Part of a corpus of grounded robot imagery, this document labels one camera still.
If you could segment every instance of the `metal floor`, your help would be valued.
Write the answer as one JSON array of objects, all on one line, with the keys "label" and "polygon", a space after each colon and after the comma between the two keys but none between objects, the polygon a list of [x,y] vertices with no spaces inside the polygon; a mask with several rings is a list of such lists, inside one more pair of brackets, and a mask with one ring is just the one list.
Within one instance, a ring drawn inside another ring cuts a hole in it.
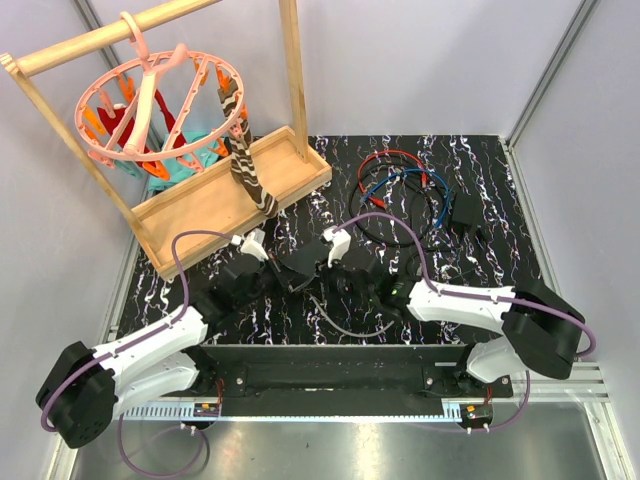
[{"label": "metal floor", "polygon": [[[497,423],[515,411],[496,405]],[[124,425],[130,452],[166,423]],[[207,430],[211,457],[192,479],[602,479],[584,411],[576,404],[534,404],[511,428],[467,436],[403,424],[224,423]],[[168,473],[185,465],[196,440],[171,432],[133,456],[141,468]],[[121,461],[115,424],[83,448],[73,479],[141,478]]]}]

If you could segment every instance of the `white wall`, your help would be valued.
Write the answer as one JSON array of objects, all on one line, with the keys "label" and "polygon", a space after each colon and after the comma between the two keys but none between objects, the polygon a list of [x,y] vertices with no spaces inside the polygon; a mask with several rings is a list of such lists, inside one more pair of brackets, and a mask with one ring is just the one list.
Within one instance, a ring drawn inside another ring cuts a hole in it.
[{"label": "white wall", "polygon": [[[3,1],[0,50],[14,57],[83,32],[69,2]],[[105,67],[98,54],[35,78],[70,120]],[[60,351],[94,344],[129,241],[116,208],[48,123],[0,72],[0,464],[2,478],[39,478],[53,435],[35,395]],[[131,203],[143,185],[114,172]]]},{"label": "white wall", "polygon": [[[103,23],[158,3],[94,0]],[[299,0],[309,132],[507,135],[579,3]],[[255,133],[290,122],[277,0],[223,1],[146,35],[151,51],[185,42],[230,61]],[[132,58],[126,42],[117,49]],[[210,87],[206,105],[218,109]],[[192,115],[211,126],[204,108]]]},{"label": "white wall", "polygon": [[640,3],[600,2],[516,145],[563,296],[598,336],[627,449],[637,421]]}]

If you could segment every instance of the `wooden tray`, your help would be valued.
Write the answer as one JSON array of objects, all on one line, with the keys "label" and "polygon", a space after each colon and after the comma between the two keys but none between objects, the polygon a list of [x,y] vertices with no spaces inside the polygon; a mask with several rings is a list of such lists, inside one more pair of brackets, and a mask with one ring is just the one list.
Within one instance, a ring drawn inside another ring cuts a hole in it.
[{"label": "wooden tray", "polygon": [[[295,145],[293,130],[286,126],[251,144],[260,183],[277,198],[280,209],[331,180],[331,167],[315,150],[307,146],[305,163]],[[266,220],[229,168],[228,159],[217,162],[132,209],[154,242],[138,237],[162,278],[169,280],[178,273],[171,256],[171,242],[178,233],[202,229],[243,235]],[[183,237],[178,256],[188,268],[227,243],[214,236]]]}]

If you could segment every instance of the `brown striped cloth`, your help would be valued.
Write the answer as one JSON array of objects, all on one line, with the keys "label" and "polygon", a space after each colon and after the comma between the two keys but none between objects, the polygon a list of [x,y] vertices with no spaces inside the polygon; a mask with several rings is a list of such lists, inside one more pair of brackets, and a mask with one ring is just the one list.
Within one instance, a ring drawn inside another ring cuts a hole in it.
[{"label": "brown striped cloth", "polygon": [[[238,84],[232,78],[229,88],[225,92],[222,88],[218,89],[218,96],[222,104],[222,111],[225,118],[228,118],[233,109],[236,107],[236,92]],[[278,201],[267,192],[256,175],[256,168],[251,158],[249,145],[253,141],[251,130],[249,130],[249,122],[246,118],[239,117],[241,135],[233,135],[230,131],[229,140],[231,141],[231,175],[236,182],[240,183],[247,191],[258,210],[263,212],[267,217],[273,218],[278,214]]]}]

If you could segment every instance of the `black marble tabletop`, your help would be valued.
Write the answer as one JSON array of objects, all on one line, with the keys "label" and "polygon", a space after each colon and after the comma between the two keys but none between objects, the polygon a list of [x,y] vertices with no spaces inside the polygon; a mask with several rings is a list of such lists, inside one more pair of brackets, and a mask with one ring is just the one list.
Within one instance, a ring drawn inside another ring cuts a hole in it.
[{"label": "black marble tabletop", "polygon": [[[478,241],[468,235],[457,236],[448,228],[431,228],[425,247],[438,247],[427,255],[432,279],[458,285],[497,287],[513,285],[527,278],[540,278],[540,268],[533,251],[515,185],[498,137],[495,136],[348,136],[311,137],[310,144],[333,167],[333,179],[297,204],[280,212],[261,228],[266,232],[265,248],[284,255],[295,251],[305,242],[318,237],[327,227],[338,225],[350,217],[348,203],[362,160],[376,151],[399,149],[416,155],[427,169],[435,171],[452,188],[478,197],[483,204],[486,239]],[[382,158],[379,162],[394,162],[396,158]],[[394,171],[382,168],[367,178],[367,188]],[[379,191],[387,211],[408,220],[416,230],[425,229],[435,220],[432,215],[441,211],[442,201],[417,197],[407,184],[396,178]],[[353,200],[358,210],[361,195]],[[361,211],[382,211],[366,205]],[[397,225],[381,219],[365,221],[371,231],[389,240],[406,242],[408,236]],[[366,248],[379,259],[390,273],[415,273],[418,263],[412,255],[416,248],[391,248],[367,239],[355,229],[348,229],[352,245]],[[227,247],[191,267],[187,271],[192,291],[207,285],[220,266],[233,262],[239,255],[237,247]],[[182,303],[182,287],[178,278],[162,280],[141,250],[126,304],[120,321],[118,336],[135,331],[157,321]],[[373,332],[386,324],[379,312],[367,310],[351,302],[330,305],[330,315],[347,330]],[[237,320],[220,332],[210,343],[217,344],[432,344],[459,343],[480,340],[480,334],[446,322],[396,323],[384,334],[356,339],[335,331],[320,316],[308,296],[266,297],[238,312]]]}]

